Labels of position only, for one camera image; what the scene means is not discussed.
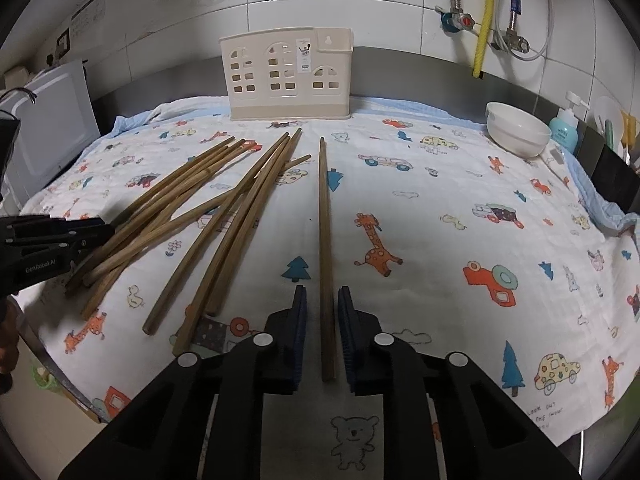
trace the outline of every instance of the chopstick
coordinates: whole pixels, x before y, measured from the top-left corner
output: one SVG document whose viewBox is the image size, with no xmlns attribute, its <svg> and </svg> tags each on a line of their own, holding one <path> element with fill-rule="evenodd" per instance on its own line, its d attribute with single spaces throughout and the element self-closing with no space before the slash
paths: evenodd
<svg viewBox="0 0 640 480">
<path fill-rule="evenodd" d="M 260 172 L 260 175 L 254 181 L 252 188 L 249 190 L 249 193 L 245 197 L 244 202 L 242 202 L 242 205 L 236 213 L 234 220 L 231 222 L 228 231 L 225 233 L 225 237 L 222 239 L 222 242 L 218 246 L 213 259 L 209 264 L 209 267 L 207 267 L 207 272 L 200 282 L 200 286 L 196 291 L 196 295 L 193 298 L 193 301 L 191 301 L 191 309 L 188 310 L 185 314 L 184 322 L 178 330 L 178 335 L 176 337 L 173 350 L 175 356 L 180 355 L 189 348 L 191 338 L 193 337 L 193 333 L 196 329 L 198 320 L 200 319 L 200 316 L 204 311 L 205 300 L 207 294 L 209 293 L 209 289 L 212 285 L 213 279 L 217 275 L 218 269 L 220 268 L 220 265 L 222 264 L 223 260 L 226 257 L 226 254 L 228 253 L 231 242 L 236 236 L 236 233 L 238 232 L 239 226 L 241 225 L 244 216 L 246 215 L 248 209 L 257 196 L 260 190 L 260 186 L 267 179 L 269 173 L 271 172 L 271 168 L 274 166 L 282 152 L 286 149 L 288 142 L 289 136 L 288 134 L 285 134 L 284 140 L 280 143 L 278 149 L 272 155 L 267 166 L 265 166 L 264 170 Z"/>
<path fill-rule="evenodd" d="M 151 187 L 149 190 L 144 192 L 141 196 L 135 199 L 129 206 L 127 206 L 123 212 L 121 212 L 118 216 L 116 216 L 113 222 L 111 222 L 111 225 L 113 225 L 114 227 L 117 227 L 123 222 L 127 221 L 129 217 L 132 216 L 133 213 L 135 213 L 138 208 L 145 205 L 145 203 L 148 202 L 148 200 L 150 200 L 152 197 L 154 197 L 164 188 L 177 182 L 181 176 L 183 176 L 184 174 L 192 170 L 194 166 L 197 166 L 201 161 L 206 159 L 209 155 L 226 147 L 226 144 L 228 144 L 234 139 L 235 137 L 231 137 L 229 139 L 223 140 L 222 142 L 219 142 L 212 148 L 209 148 L 206 152 L 201 153 L 193 160 L 190 160 L 186 164 L 183 164 L 182 166 L 180 166 L 180 168 L 177 168 L 175 171 L 172 171 L 170 174 L 164 177 L 164 179 L 162 179 L 160 182 L 155 184 L 155 186 Z"/>
<path fill-rule="evenodd" d="M 142 230 L 142 234 L 146 234 L 151 232 L 153 229 L 163 224 L 167 220 L 171 218 L 173 211 L 170 211 L 169 208 L 162 211 L 156 218 L 154 218 L 149 224 Z M 88 321 L 95 310 L 100 306 L 104 297 L 107 295 L 107 292 L 111 290 L 111 287 L 118 281 L 120 275 L 124 272 L 124 270 L 137 258 L 132 258 L 127 260 L 120 266 L 115 269 L 111 269 L 107 275 L 103 276 L 102 279 L 95 283 L 90 291 L 90 296 L 88 301 L 86 302 L 84 308 L 81 312 L 81 317 Z"/>
<path fill-rule="evenodd" d="M 169 205 L 175 198 L 179 197 L 182 193 L 187 192 L 193 186 L 203 186 L 207 180 L 209 180 L 217 171 L 225 166 L 229 161 L 232 161 L 236 156 L 241 155 L 241 153 L 246 152 L 251 149 L 255 143 L 248 144 L 243 146 L 244 139 L 238 140 L 232 146 L 229 147 L 228 152 L 222 153 L 222 159 L 217 161 L 212 166 L 198 172 L 196 175 L 192 176 L 188 180 L 184 181 L 179 186 L 173 188 L 167 194 L 164 194 L 160 200 L 155 202 L 153 205 L 146 208 L 143 212 L 140 213 L 135 219 L 130 222 L 127 222 L 122 226 L 110 240 L 107 241 L 102 247 L 98 247 L 89 258 L 76 270 L 76 273 L 69 279 L 66 284 L 67 289 L 73 290 L 77 286 L 80 285 L 80 281 L 82 278 L 91 270 L 95 269 L 98 264 L 101 263 L 105 258 L 107 258 L 116 247 L 126 240 L 127 237 L 132 234 L 140 231 L 156 213 L 160 212 L 163 208 Z"/>
<path fill-rule="evenodd" d="M 331 253 L 331 217 L 327 184 L 326 143 L 320 139 L 318 159 L 318 220 L 320 238 L 320 355 L 322 380 L 335 379 L 334 276 Z"/>
<path fill-rule="evenodd" d="M 228 294 L 229 288 L 233 281 L 233 276 L 236 274 L 242 250 L 246 244 L 246 241 L 254 227 L 255 221 L 264 210 L 265 204 L 269 198 L 271 191 L 273 190 L 274 183 L 278 174 L 281 172 L 287 159 L 291 156 L 296 148 L 298 139 L 300 138 L 302 131 L 298 129 L 289 141 L 287 147 L 280 154 L 278 160 L 275 161 L 266 179 L 260 186 L 255 200 L 251 204 L 251 207 L 242 221 L 242 225 L 235 236 L 231 248 L 229 249 L 224 264 L 220 267 L 220 272 L 215 277 L 213 286 L 207 295 L 207 303 L 205 310 L 207 314 L 216 316 L 222 309 L 222 305 Z"/>
<path fill-rule="evenodd" d="M 209 223 L 204 227 L 204 229 L 200 232 L 196 241 L 191 245 L 187 253 L 184 255 L 177 269 L 175 269 L 171 278 L 164 286 L 164 289 L 160 293 L 158 300 L 156 300 L 156 304 L 151 309 L 148 317 L 144 325 L 142 326 L 142 330 L 149 335 L 153 335 L 156 330 L 158 330 L 158 326 L 166 313 L 170 300 L 173 298 L 177 287 L 184 280 L 185 273 L 190 270 L 193 265 L 196 263 L 197 259 L 202 254 L 203 249 L 206 247 L 206 242 L 212 234 L 212 232 L 220 225 L 223 219 L 228 214 L 229 210 L 232 208 L 233 204 L 236 202 L 238 197 L 244 192 L 245 187 L 254 182 L 254 177 L 261 168 L 267 163 L 271 155 L 278 149 L 281 143 L 287 138 L 287 134 L 278 139 L 270 149 L 265 152 L 261 158 L 254 164 L 254 166 L 248 171 L 248 173 L 242 178 L 242 180 L 238 183 L 238 185 L 231 190 L 232 193 L 225 199 L 224 203 L 215 216 L 209 220 Z"/>
</svg>

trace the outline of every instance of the orange truck print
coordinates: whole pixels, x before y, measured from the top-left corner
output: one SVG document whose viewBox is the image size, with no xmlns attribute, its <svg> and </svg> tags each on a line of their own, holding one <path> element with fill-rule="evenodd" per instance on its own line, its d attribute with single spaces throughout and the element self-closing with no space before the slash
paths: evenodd
<svg viewBox="0 0 640 480">
<path fill-rule="evenodd" d="M 494 303 L 504 307 L 515 306 L 513 291 L 518 288 L 518 279 L 507 267 L 496 265 L 489 270 L 478 262 L 469 262 L 462 272 L 469 285 L 486 286 Z"/>
<path fill-rule="evenodd" d="M 100 314 L 98 316 L 98 311 L 96 311 L 87 321 L 84 326 L 80 329 L 80 332 L 74 334 L 72 330 L 65 337 L 65 354 L 73 353 L 76 351 L 76 347 L 84 340 L 86 335 L 91 332 L 94 335 L 99 335 L 100 339 L 104 339 L 104 333 L 102 332 L 102 326 L 104 325 L 104 320 L 106 319 L 106 313 Z"/>
</svg>

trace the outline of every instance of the giraffe print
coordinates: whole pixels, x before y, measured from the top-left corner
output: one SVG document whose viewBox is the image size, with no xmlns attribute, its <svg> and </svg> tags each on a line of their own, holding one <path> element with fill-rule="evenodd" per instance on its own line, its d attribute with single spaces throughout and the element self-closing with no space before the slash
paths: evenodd
<svg viewBox="0 0 640 480">
<path fill-rule="evenodd" d="M 358 227 L 364 227 L 364 231 L 366 232 L 369 240 L 373 244 L 373 249 L 370 249 L 364 257 L 364 262 L 354 262 L 355 265 L 364 265 L 369 264 L 382 274 L 385 278 L 391 274 L 391 270 L 386 264 L 389 260 L 392 262 L 402 265 L 402 258 L 398 258 L 397 256 L 393 256 L 389 251 L 387 251 L 380 241 L 378 237 L 378 231 L 382 231 L 382 228 L 378 224 L 378 219 L 372 214 L 363 214 L 358 213 L 358 217 L 354 220 L 355 224 Z"/>
<path fill-rule="evenodd" d="M 615 397 L 613 396 L 613 376 L 623 364 L 624 363 L 615 362 L 611 356 L 609 356 L 608 363 L 604 362 L 604 359 L 602 360 L 604 373 L 607 376 L 607 391 L 604 392 L 604 405 L 606 406 L 607 411 L 611 409 L 613 401 L 615 400 Z"/>
</svg>

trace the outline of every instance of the soap dispenser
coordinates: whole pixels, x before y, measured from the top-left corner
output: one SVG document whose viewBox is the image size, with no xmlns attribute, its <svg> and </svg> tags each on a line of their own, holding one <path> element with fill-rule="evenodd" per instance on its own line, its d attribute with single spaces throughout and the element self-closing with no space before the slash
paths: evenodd
<svg viewBox="0 0 640 480">
<path fill-rule="evenodd" d="M 551 119 L 549 129 L 551 129 L 551 138 L 573 153 L 578 144 L 578 118 L 574 114 L 574 106 L 582 105 L 588 110 L 589 105 L 571 91 L 568 91 L 565 97 L 569 101 L 569 106 L 566 109 L 560 108 L 558 116 Z"/>
</svg>

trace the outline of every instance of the sticker on holder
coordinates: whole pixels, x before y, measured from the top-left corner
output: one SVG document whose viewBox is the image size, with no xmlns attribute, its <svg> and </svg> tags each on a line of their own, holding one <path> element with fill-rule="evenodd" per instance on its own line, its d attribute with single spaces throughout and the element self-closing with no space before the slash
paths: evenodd
<svg viewBox="0 0 640 480">
<path fill-rule="evenodd" d="M 311 72 L 311 40 L 296 40 L 298 72 Z"/>
</svg>

